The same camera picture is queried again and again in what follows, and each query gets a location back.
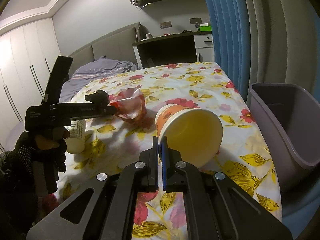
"wardrobe door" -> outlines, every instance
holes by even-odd
[[[22,86],[22,81],[15,67],[10,43],[10,33],[0,37],[0,71],[5,93],[19,120],[22,121],[25,118],[27,108],[31,106],[31,102]]]
[[[2,76],[0,75],[0,152],[4,149],[6,145],[7,136],[9,135],[11,129],[15,127],[20,119],[15,113],[12,103],[9,100],[9,96],[6,93],[4,82]]]
[[[44,96],[50,72],[42,54],[36,22],[24,25],[23,32],[31,70],[39,84],[41,94]]]
[[[10,32],[12,55],[21,83],[29,96],[31,105],[41,104],[42,92],[29,60],[23,27]]]
[[[57,57],[60,55],[52,18],[37,21],[36,25],[42,54],[51,72]]]

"red plastic bag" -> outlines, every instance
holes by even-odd
[[[147,114],[146,102],[143,93],[138,88],[123,89],[111,101],[111,106],[118,109],[116,116],[122,120],[139,125]]]

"orange paper cup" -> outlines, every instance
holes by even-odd
[[[223,135],[221,121],[213,112],[175,104],[159,110],[156,131],[159,143],[166,136],[168,147],[179,151],[182,160],[197,168],[215,156]]]

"bed headboard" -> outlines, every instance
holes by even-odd
[[[90,42],[69,55],[69,57],[73,57],[69,77],[81,66],[95,61],[102,56],[137,64],[132,43],[136,42],[136,37],[139,41],[143,40],[145,34],[146,28],[140,25],[140,23],[135,23]]]

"metal screw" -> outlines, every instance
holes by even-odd
[[[177,162],[176,165],[178,168],[185,168],[187,166],[187,164],[185,162]]]
[[[144,166],[146,166],[146,164],[144,162],[137,162],[134,166],[137,169],[142,169],[142,168],[144,168]]]
[[[224,179],[226,176],[225,176],[224,173],[222,173],[222,172],[217,172],[217,173],[215,174],[215,177],[216,177],[216,179],[222,180],[222,179]]]
[[[97,175],[97,180],[103,181],[103,180],[106,180],[107,177],[108,177],[107,174],[105,174],[105,173],[99,173],[99,174]]]

